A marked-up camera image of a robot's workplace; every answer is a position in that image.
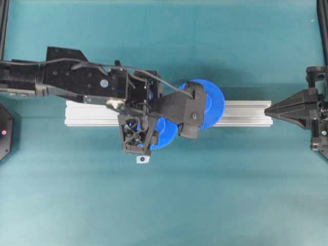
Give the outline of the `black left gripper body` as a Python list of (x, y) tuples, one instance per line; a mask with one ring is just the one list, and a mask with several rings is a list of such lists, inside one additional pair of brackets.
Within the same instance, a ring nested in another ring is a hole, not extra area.
[(129, 73), (128, 78), (127, 112), (133, 115), (154, 112), (157, 101), (164, 96), (164, 88), (159, 80), (141, 71)]

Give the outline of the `black lattice left gripper finger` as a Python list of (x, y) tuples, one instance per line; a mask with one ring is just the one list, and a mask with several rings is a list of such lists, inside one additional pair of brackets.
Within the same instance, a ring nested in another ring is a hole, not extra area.
[(149, 116), (118, 115), (122, 150), (128, 154), (151, 155), (151, 144), (157, 144), (155, 130), (158, 118)]

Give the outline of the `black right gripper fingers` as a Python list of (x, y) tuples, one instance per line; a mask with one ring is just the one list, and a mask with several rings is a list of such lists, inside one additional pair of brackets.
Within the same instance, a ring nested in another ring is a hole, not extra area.
[(266, 108), (264, 110), (265, 116), (274, 119), (283, 120), (299, 127), (305, 126), (304, 112), (305, 112), (305, 90)]

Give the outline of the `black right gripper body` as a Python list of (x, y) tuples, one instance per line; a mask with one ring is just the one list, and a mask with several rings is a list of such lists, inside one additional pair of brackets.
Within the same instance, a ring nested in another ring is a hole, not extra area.
[(320, 119), (318, 110), (318, 90), (316, 88), (308, 88), (304, 91), (304, 107), (305, 107), (305, 129), (311, 129), (313, 121)]

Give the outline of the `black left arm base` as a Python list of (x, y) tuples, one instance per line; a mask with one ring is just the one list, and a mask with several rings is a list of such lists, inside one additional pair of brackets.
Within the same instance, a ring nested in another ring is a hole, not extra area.
[(0, 158), (3, 161), (11, 152), (12, 136), (14, 129), (14, 117), (10, 112), (1, 104), (1, 145), (0, 145)]

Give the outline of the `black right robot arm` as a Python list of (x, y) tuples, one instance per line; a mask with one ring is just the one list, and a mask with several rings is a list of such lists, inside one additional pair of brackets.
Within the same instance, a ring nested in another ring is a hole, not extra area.
[(264, 114), (310, 130), (310, 148), (327, 158), (327, 94), (319, 93), (318, 81), (327, 81), (327, 67), (307, 67), (308, 88), (266, 108)]

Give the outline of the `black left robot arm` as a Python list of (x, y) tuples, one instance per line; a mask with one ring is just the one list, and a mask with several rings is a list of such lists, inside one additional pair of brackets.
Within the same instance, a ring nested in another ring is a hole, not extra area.
[(154, 71), (101, 65), (79, 50), (47, 49), (41, 62), (1, 61), (1, 91), (20, 97), (54, 95), (75, 103), (105, 106), (118, 113), (122, 149), (150, 155), (159, 140), (153, 108), (161, 79)]

